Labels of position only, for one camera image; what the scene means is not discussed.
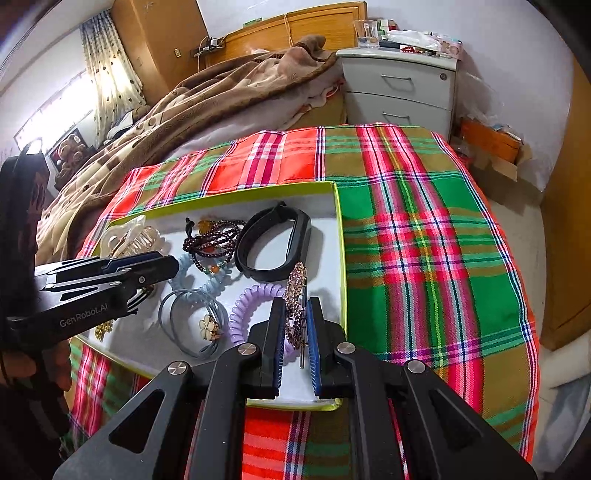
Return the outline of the left hand holding gripper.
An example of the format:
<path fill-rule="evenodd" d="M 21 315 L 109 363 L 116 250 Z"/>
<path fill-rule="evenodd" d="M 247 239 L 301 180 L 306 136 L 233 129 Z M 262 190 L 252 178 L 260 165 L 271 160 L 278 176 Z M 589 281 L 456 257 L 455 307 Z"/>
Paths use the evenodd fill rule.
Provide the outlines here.
<path fill-rule="evenodd" d="M 59 388 L 67 392 L 72 385 L 70 343 L 63 341 L 47 351 L 48 371 Z M 22 352 L 1 353 L 1 385 L 11 380 L 25 379 L 36 373 L 35 362 Z"/>

